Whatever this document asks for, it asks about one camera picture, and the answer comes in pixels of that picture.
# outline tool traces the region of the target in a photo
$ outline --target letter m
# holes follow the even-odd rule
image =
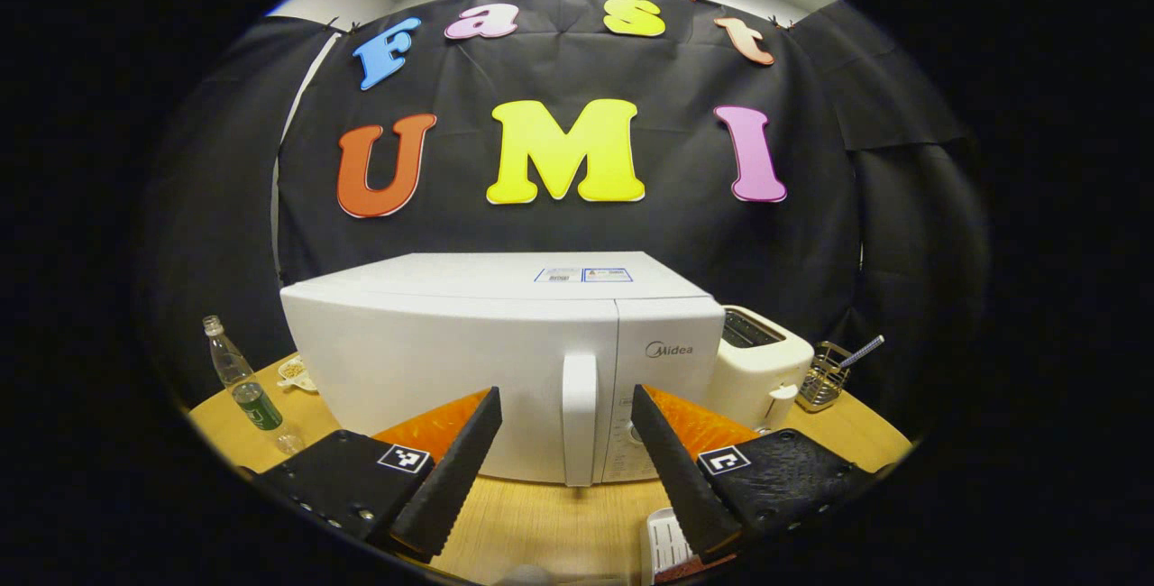
[[[586,201],[639,201],[645,185],[634,174],[629,121],[637,114],[630,102],[589,102],[565,134],[541,102],[502,103],[493,117],[504,127],[497,182],[485,193],[489,203],[531,203],[537,185],[529,180],[532,159],[545,189],[562,200],[582,159],[589,159],[577,193]]]

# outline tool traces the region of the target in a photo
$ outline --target white box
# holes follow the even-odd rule
[[[407,254],[280,299],[342,427],[375,435],[499,385],[482,474],[572,486],[655,478],[634,385],[703,403],[725,318],[644,253]]]

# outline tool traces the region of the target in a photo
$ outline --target toaster slot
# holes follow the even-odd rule
[[[725,310],[725,328],[721,330],[721,340],[726,340],[734,347],[762,347],[784,339],[785,337],[779,332],[755,323],[754,320],[747,318],[739,311]]]

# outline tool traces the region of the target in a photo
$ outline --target wooden table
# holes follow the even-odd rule
[[[337,430],[324,400],[297,388],[278,388],[285,356],[256,373],[306,444]],[[224,391],[190,410],[210,444],[232,464],[260,473],[285,459]],[[901,459],[911,443],[857,398],[844,393],[809,414],[794,406],[787,427],[808,435],[861,468],[874,472]],[[478,476],[433,569],[492,584],[520,564],[549,571],[557,583],[613,579],[640,583],[640,531],[645,518],[669,506],[657,480],[570,488]]]

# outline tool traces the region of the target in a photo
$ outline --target blue letter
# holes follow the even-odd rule
[[[404,22],[395,24],[388,31],[375,36],[374,39],[355,48],[353,55],[359,55],[361,63],[365,66],[365,80],[361,82],[362,90],[372,89],[373,85],[379,84],[389,74],[400,69],[400,66],[405,63],[405,57],[399,55],[394,59],[392,53],[407,52],[409,47],[412,47],[413,39],[405,31],[420,27],[420,23],[421,18],[415,18],[415,16],[414,18],[405,18]]]

